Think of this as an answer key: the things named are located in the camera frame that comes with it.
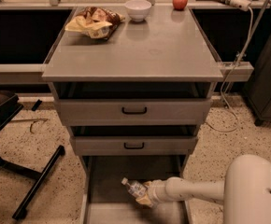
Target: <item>white cable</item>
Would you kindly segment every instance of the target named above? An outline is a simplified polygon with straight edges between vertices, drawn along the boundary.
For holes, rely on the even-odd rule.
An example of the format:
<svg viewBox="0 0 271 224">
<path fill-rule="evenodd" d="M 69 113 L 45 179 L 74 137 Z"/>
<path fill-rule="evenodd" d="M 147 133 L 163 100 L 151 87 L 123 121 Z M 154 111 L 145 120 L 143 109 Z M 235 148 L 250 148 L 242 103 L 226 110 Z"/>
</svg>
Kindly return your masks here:
<svg viewBox="0 0 271 224">
<path fill-rule="evenodd" d="M 252 24 L 253 24 L 253 18 L 254 18 L 254 14 L 253 14 L 253 10 L 249 7 L 249 11 L 250 11 L 250 27 L 249 27 L 249 31 L 248 31 L 248 37 L 247 37 L 247 41 L 246 41 L 246 43 L 245 43 L 245 46 L 244 47 L 246 47 L 248 44 L 248 42 L 250 42 L 250 39 L 251 39 L 251 27 L 252 27 Z M 229 89 L 229 87 L 230 87 L 230 82 L 227 84 L 227 86 L 226 86 L 226 88 L 224 89 L 224 91 L 223 91 L 223 87 L 224 87 L 224 85 L 226 84 L 226 82 L 227 82 L 227 79 L 228 79 L 228 77 L 231 75 L 231 73 L 240 65 L 240 61 L 239 60 L 241 60 L 241 58 L 243 57 L 243 54 L 241 54 L 241 55 L 239 55 L 238 57 L 237 57 L 237 59 L 235 60 L 235 63 L 234 63 L 234 66 L 233 66 L 233 68 L 230 70 L 230 72 L 227 74 L 227 76 L 225 77 L 225 79 L 223 80 L 223 82 L 222 82 L 222 84 L 221 84 L 221 89 L 220 89 L 220 94 L 221 94 L 221 98 L 222 98 L 222 100 L 226 103 L 226 105 L 227 105 L 227 107 L 228 107 L 228 109 L 227 109 L 227 111 L 228 112 L 230 112 L 234 117 L 235 117 L 235 121 L 236 121 L 236 126 L 233 128 L 233 129 L 230 129 L 230 130 L 219 130 L 219 129 L 217 129 L 217 128 L 215 128 L 213 125 L 211 125 L 211 124 L 209 124 L 208 122 L 206 122 L 206 124 L 211 128 L 211 129 L 213 129 L 213 130 L 215 130 L 215 131 L 218 131 L 218 132 L 222 132 L 222 133 L 230 133 L 230 132 L 233 132 L 233 131 L 235 131 L 237 128 L 238 128 L 238 126 L 239 126 L 239 118 L 238 118 L 238 116 L 236 115 L 236 113 L 235 113 L 235 111 L 233 110 L 233 108 L 230 106 L 230 104 L 228 103 L 228 101 L 227 101 L 227 99 L 226 99 L 226 97 L 225 97 L 225 93 L 226 93 L 226 91 Z"/>
</svg>

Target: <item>dresser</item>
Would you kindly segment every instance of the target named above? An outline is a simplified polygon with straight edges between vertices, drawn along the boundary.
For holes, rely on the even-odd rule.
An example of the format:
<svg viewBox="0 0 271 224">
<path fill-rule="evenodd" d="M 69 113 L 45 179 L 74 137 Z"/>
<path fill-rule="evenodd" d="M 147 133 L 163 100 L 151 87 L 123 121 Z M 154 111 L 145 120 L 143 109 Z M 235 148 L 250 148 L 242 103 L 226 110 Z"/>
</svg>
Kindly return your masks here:
<svg viewBox="0 0 271 224">
<path fill-rule="evenodd" d="M 111 38 L 64 32 L 42 76 L 85 168 L 81 223 L 187 223 L 186 204 L 145 208 L 121 179 L 182 176 L 220 68 L 189 9 L 156 5 L 136 23 L 104 7 L 126 17 Z"/>
</svg>

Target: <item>robotic hand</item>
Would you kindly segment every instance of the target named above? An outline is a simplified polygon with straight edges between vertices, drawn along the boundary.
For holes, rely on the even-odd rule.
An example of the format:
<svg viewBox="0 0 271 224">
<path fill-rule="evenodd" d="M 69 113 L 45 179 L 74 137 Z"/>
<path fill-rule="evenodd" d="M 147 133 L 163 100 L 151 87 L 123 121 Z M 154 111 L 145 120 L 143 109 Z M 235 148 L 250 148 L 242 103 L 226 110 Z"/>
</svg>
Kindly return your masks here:
<svg viewBox="0 0 271 224">
<path fill-rule="evenodd" d="M 146 192 L 136 201 L 149 207 L 197 198 L 222 204 L 224 224 L 271 224 L 271 163 L 258 156 L 237 157 L 225 181 L 193 183 L 171 177 L 144 185 Z"/>
</svg>

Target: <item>floor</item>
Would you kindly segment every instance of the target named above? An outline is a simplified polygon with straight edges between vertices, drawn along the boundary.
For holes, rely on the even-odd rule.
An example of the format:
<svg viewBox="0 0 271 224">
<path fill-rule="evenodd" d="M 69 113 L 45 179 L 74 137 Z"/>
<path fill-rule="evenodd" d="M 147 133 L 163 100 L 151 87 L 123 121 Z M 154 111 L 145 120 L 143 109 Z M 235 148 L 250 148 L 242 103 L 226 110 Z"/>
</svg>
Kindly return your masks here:
<svg viewBox="0 0 271 224">
<path fill-rule="evenodd" d="M 29 121 L 9 123 L 0 132 L 0 155 L 8 161 L 41 171 L 60 144 L 66 153 L 57 161 L 44 186 L 28 206 L 23 221 L 16 222 L 11 216 L 33 183 L 0 169 L 0 223 L 79 222 L 85 174 L 69 145 L 69 135 L 59 121 L 53 103 L 49 98 L 42 100 L 44 102 L 34 112 L 31 111 L 33 99 L 21 98 L 24 110 L 14 119 L 48 120 L 35 123 L 33 133 Z M 271 161 L 271 121 L 255 127 L 255 117 L 243 99 L 235 95 L 228 100 L 238 116 L 238 128 L 223 133 L 207 124 L 201 127 L 198 144 L 185 169 L 185 176 L 191 181 L 223 180 L 230 162 L 242 154 L 256 154 Z M 235 117 L 223 107 L 218 97 L 214 97 L 207 123 L 219 130 L 229 130 L 235 127 Z M 191 200 L 190 208 L 194 224 L 222 224 L 222 206 Z"/>
</svg>

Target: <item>black drawer handle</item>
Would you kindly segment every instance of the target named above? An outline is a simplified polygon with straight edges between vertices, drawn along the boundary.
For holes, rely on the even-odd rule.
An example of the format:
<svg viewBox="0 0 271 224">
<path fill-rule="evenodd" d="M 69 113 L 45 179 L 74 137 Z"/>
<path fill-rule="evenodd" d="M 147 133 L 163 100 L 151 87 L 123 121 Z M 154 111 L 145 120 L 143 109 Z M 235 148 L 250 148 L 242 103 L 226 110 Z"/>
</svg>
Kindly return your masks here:
<svg viewBox="0 0 271 224">
<path fill-rule="evenodd" d="M 147 113 L 147 108 L 145 107 L 143 111 L 132 112 L 132 111 L 126 111 L 125 107 L 123 107 L 121 111 L 124 115 L 144 115 Z"/>
<path fill-rule="evenodd" d="M 140 147 L 128 147 L 127 143 L 124 143 L 124 148 L 125 149 L 143 149 L 145 146 L 145 143 L 143 142 L 142 145 Z"/>
</svg>

